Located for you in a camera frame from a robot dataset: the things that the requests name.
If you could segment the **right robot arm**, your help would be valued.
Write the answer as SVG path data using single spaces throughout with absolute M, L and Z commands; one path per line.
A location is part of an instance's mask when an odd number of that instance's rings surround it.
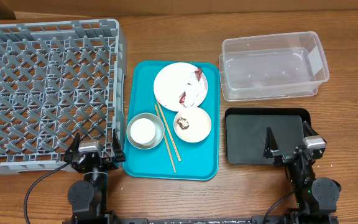
M 267 127 L 264 157 L 273 158 L 275 167 L 284 167 L 292 191 L 275 202 L 265 213 L 262 223 L 337 223 L 331 214 L 337 209 L 341 192 L 339 182 L 330 178 L 317 178 L 313 170 L 316 160 L 322 158 L 327 142 L 307 121 L 303 126 L 303 144 L 291 154 L 280 152 L 271 127 Z M 286 199 L 295 196 L 296 208 L 288 208 L 275 221 L 270 212 Z

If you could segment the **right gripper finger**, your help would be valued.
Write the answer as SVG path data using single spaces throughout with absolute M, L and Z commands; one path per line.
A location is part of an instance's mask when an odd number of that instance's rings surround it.
M 279 153 L 277 142 L 274 138 L 273 131 L 270 126 L 267 127 L 267 135 L 265 138 L 265 148 L 263 156 L 265 158 L 273 158 Z
M 302 127 L 303 127 L 303 135 L 304 135 L 305 138 L 318 136 L 318 133 L 311 127 L 309 122 L 303 121 L 302 122 Z

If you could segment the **white paper cup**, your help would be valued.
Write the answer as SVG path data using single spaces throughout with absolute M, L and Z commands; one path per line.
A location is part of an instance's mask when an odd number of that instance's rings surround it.
M 154 143 L 157 131 L 150 119 L 137 118 L 132 122 L 129 134 L 136 144 L 146 147 Z

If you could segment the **brown food scrap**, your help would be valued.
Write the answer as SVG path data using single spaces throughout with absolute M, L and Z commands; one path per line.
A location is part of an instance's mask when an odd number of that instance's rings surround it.
M 188 120 L 182 117 L 177 120 L 177 124 L 182 130 L 188 129 L 190 126 Z

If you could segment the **grey bowl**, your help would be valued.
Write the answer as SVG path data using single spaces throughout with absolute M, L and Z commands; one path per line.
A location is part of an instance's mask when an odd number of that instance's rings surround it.
M 155 127 L 156 127 L 156 131 L 157 131 L 157 134 L 156 134 L 156 137 L 155 137 L 155 141 L 154 143 L 151 145 L 151 146 L 140 146 L 138 144 L 136 144 L 132 138 L 130 137 L 130 134 L 129 134 L 129 130 L 130 130 L 130 127 L 132 125 L 132 122 L 137 119 L 137 118 L 148 118 L 150 119 L 151 121 L 154 122 L 155 124 Z M 148 150 L 148 149 L 152 149 L 154 147 L 156 147 L 160 142 L 161 140 L 163 139 L 163 135 L 164 135 L 164 127 L 163 127 L 163 123 L 162 121 L 158 118 L 157 115 L 155 114 L 152 114 L 152 113 L 141 113 L 141 114 L 138 114 L 136 116 L 134 116 L 128 123 L 127 125 L 127 139 L 129 141 L 129 143 L 131 145 L 133 145 L 134 147 L 138 148 L 138 149 L 142 149 L 142 150 Z

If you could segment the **white wrapper waste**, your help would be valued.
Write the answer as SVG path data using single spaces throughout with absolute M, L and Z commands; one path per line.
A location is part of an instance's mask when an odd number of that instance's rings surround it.
M 201 83 L 202 74 L 201 68 L 197 68 L 197 70 L 190 73 L 190 77 L 185 84 L 185 90 L 179 99 L 179 103 L 184 107 L 193 106 L 196 103 L 197 97 L 206 93 L 206 88 Z

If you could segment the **pink bowl with food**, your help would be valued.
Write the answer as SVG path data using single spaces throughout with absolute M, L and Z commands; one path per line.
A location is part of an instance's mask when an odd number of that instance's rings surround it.
M 189 128 L 182 130 L 177 120 L 182 117 L 188 120 Z M 188 107 L 179 111 L 173 122 L 176 135 L 183 141 L 189 143 L 201 142 L 209 135 L 212 122 L 208 113 L 199 107 Z

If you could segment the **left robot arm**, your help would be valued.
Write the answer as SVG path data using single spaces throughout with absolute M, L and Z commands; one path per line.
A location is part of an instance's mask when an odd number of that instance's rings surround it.
M 103 157 L 102 150 L 98 140 L 82 141 L 77 133 L 64 153 L 64 161 L 83 174 L 83 180 L 75 182 L 68 190 L 71 223 L 120 222 L 117 215 L 108 210 L 108 172 L 120 168 L 126 157 L 121 146 L 113 150 L 111 157 Z

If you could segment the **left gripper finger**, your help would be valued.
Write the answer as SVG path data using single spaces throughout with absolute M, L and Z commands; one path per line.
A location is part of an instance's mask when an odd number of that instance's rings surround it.
M 119 138 L 116 133 L 116 129 L 113 129 L 112 131 L 112 151 L 114 152 L 114 159 L 116 162 L 125 162 L 126 156 L 124 153 L 124 150 L 121 146 L 121 143 L 119 142 Z
M 81 142 L 80 135 L 78 133 L 76 133 L 73 142 L 70 144 L 70 146 L 64 153 L 63 158 L 64 158 L 65 162 L 73 161 L 74 155 L 78 153 L 78 148 L 79 148 L 80 142 Z

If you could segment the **wooden chopstick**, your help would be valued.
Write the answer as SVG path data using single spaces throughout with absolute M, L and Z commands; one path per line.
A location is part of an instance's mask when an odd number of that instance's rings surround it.
M 160 113 L 161 113 L 161 115 L 162 115 L 163 122 L 164 122 L 165 127 L 166 127 L 166 129 L 167 129 L 167 131 L 168 131 L 168 135 L 169 135 L 169 138 L 170 138 L 170 140 L 171 140 L 171 142 L 172 142 L 172 146 L 173 146 L 173 148 L 174 148 L 174 151 L 175 151 L 175 154 L 176 154 L 176 156 L 177 156 L 177 159 L 178 159 L 179 162 L 181 162 L 181 156 L 180 156 L 180 154 L 179 154 L 179 152 L 178 152 L 177 146 L 176 146 L 176 144 L 175 144 L 175 141 L 174 141 L 174 139 L 173 139 L 172 133 L 171 133 L 171 131 L 170 131 L 170 128 L 169 128 L 168 123 L 167 123 L 167 120 L 166 120 L 166 118 L 165 118 L 163 109 L 162 109 L 160 103 L 158 102 L 158 100 L 157 100 L 157 106 L 158 106 L 158 109 L 159 109 L 159 111 L 160 111 Z
M 155 107 L 156 114 L 157 114 L 158 118 L 162 121 L 162 118 L 161 118 L 161 115 L 160 115 L 160 111 L 159 111 L 159 109 L 158 109 L 158 106 L 157 106 L 157 105 L 154 105 L 154 107 Z M 168 143 L 168 141 L 167 141 L 167 137 L 166 137 L 165 133 L 164 133 L 164 135 L 163 135 L 163 139 L 164 139 L 165 145 L 166 145 L 166 147 L 167 147 L 168 156 L 169 156 L 169 158 L 170 158 L 170 162 L 171 162 L 171 164 L 172 164 L 173 171 L 174 171 L 174 173 L 177 173 L 177 170 L 176 170 L 176 167 L 175 167 L 175 164 L 174 164 L 174 161 L 173 161 L 172 153 L 171 153 L 171 150 L 170 150 L 170 146 L 169 146 L 169 143 Z

